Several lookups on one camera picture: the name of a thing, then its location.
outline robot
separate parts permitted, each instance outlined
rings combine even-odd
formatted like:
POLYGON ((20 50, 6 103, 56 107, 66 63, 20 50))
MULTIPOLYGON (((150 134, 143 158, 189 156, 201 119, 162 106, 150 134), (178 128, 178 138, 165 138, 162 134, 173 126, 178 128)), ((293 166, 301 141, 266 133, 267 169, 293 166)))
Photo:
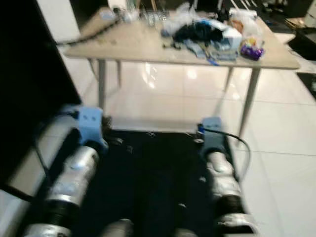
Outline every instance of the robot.
MULTIPOLYGON (((92 179, 100 154, 104 154, 107 143, 102 138, 102 112, 88 107, 67 107, 69 113, 78 120, 81 146, 68 157, 64 170, 50 188, 44 214, 39 223, 31 224, 24 237, 69 237, 75 217, 92 179)), ((205 118, 197 127, 193 142, 200 148, 200 157, 212 176, 209 187, 216 207, 214 225, 217 237, 251 237, 258 234, 254 219, 245 211, 242 192, 227 151, 225 136, 213 131, 222 131, 220 118, 205 118)), ((132 236, 133 223, 128 219, 110 224, 103 237, 132 236)), ((177 237, 196 237, 190 230, 179 229, 177 237)))

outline table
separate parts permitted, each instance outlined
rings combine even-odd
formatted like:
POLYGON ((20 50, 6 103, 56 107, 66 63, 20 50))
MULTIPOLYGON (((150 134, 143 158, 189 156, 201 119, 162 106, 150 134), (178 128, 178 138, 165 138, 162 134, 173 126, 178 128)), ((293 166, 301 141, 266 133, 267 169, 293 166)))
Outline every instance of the table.
MULTIPOLYGON (((88 35, 110 24, 111 21, 102 20, 101 8, 83 28, 82 34, 88 35)), ((257 24, 262 28, 266 54, 259 61, 252 61, 238 57, 236 61, 218 61, 221 67, 228 67, 229 72, 226 78, 225 91, 228 88, 230 79, 235 67, 251 68, 252 73, 248 86, 246 100, 243 106, 243 113, 239 127, 239 136, 243 134, 248 114, 252 105, 258 78, 261 69, 284 69, 294 70, 300 68, 292 54, 279 42, 268 26, 260 17, 257 24)), ((182 65, 205 65, 210 63, 198 59, 188 50, 175 50, 162 48, 163 43, 171 42, 171 39, 163 39, 160 36, 161 26, 149 27, 144 21, 138 20, 132 23, 120 23, 108 31, 100 34, 96 39, 79 43, 66 51, 68 57, 97 59, 99 78, 99 107, 104 108, 105 70, 106 60, 116 60, 118 64, 118 84, 121 84, 121 62, 150 62, 182 65)))

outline blue bracket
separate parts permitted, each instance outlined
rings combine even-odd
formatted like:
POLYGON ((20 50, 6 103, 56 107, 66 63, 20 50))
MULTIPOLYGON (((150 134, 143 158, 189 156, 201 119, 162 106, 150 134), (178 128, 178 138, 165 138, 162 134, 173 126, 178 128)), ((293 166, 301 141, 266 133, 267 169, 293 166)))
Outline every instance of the blue bracket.
POLYGON ((94 141, 102 148, 102 153, 109 149, 107 142, 102 136, 102 116, 103 111, 97 107, 81 105, 66 105, 61 110, 63 113, 76 113, 76 128, 81 134, 80 144, 84 145, 87 141, 94 141))
MULTIPOLYGON (((222 120, 220 117, 209 117, 204 118, 202 120, 202 127, 215 130, 215 131, 222 131, 222 120)), ((201 157, 205 157, 208 152, 210 151, 223 151, 225 152, 224 147, 224 135, 214 133, 214 132, 208 132, 203 130, 203 128, 199 128, 199 132, 202 132, 204 134, 204 144, 201 149, 201 157)))

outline white tile floor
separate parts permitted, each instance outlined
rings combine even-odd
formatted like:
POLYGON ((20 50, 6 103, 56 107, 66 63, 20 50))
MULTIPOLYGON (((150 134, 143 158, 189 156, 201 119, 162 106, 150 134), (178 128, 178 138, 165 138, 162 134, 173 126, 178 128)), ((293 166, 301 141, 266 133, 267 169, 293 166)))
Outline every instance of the white tile floor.
MULTIPOLYGON (((293 37, 276 36, 284 43, 293 37)), ((296 58, 299 71, 316 72, 316 64, 296 58)), ((236 69, 224 94, 227 68, 124 63, 121 89, 116 64, 107 68, 106 114, 114 128, 187 132, 220 115, 226 131, 238 131, 249 69, 236 69)), ((85 101, 97 104, 95 81, 85 101)), ((262 235, 315 236, 316 101, 294 71, 262 70, 244 139, 254 152, 243 189, 262 235)), ((245 154, 232 146, 239 167, 245 154)))

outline plastic bag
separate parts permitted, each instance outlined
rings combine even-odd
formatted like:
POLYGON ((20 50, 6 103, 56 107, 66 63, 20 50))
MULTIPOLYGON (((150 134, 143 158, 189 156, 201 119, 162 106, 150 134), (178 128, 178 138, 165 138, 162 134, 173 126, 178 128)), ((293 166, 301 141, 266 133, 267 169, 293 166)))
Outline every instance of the plastic bag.
POLYGON ((185 2, 176 9, 176 15, 167 19, 162 27, 162 36, 172 36, 184 25, 191 24, 196 12, 193 7, 190 9, 190 4, 185 2))
POLYGON ((263 32, 255 20, 248 16, 235 15, 230 22, 242 34, 243 40, 250 41, 256 47, 262 46, 263 32))

